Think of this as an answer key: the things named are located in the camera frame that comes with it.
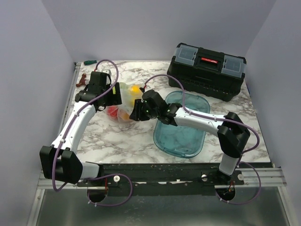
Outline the translucent printed plastic bag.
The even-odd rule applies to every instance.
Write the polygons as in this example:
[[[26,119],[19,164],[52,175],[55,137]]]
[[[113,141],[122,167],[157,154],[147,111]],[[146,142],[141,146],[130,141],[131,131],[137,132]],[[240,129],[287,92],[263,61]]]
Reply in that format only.
[[[133,111],[135,100],[141,99],[142,94],[143,94],[143,93],[141,93],[141,95],[139,95],[139,96],[132,96],[131,92],[130,92],[130,87],[133,85],[139,85],[139,87],[142,87],[143,85],[137,84],[137,83],[136,84],[126,84],[124,82],[121,82],[119,85],[120,85],[120,94],[121,94],[122,104],[117,105],[117,107],[118,107],[117,118],[111,118],[107,114],[108,107],[106,108],[105,113],[108,116],[108,118],[112,121],[119,122],[119,123],[130,123],[133,121],[129,118],[129,116]]]

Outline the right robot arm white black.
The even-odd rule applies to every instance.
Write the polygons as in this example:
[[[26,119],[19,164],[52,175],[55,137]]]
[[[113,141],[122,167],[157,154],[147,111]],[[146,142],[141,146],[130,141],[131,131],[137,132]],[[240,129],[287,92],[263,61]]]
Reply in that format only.
[[[236,113],[213,115],[193,111],[180,103],[168,104],[152,89],[135,100],[129,118],[134,121],[157,119],[165,125],[200,129],[218,137],[223,156],[216,178],[223,185],[233,180],[233,173],[250,137],[249,129]]]

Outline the red fake fruit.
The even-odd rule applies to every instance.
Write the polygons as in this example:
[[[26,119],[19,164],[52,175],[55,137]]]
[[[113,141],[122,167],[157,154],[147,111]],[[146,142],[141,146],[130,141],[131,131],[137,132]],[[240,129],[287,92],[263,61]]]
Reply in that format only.
[[[117,118],[118,115],[118,107],[117,106],[109,106],[107,109],[107,114],[111,118]]]

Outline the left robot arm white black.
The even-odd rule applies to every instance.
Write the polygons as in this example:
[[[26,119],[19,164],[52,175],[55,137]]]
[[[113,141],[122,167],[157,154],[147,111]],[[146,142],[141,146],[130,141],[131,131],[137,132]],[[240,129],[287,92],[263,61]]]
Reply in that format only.
[[[44,177],[71,184],[88,179],[94,186],[101,185],[104,174],[100,166],[81,162],[76,152],[88,123],[99,108],[121,103],[120,86],[111,81],[110,70],[91,72],[89,83],[75,96],[72,114],[64,128],[50,146],[40,150]]]

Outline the yellow fake fruit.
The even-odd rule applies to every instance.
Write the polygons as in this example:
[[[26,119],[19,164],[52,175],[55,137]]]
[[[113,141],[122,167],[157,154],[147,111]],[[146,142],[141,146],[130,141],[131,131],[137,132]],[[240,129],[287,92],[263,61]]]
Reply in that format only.
[[[141,95],[141,90],[140,90],[140,87],[139,85],[133,85],[130,87],[130,92],[131,92],[131,95],[132,96],[139,96]]]

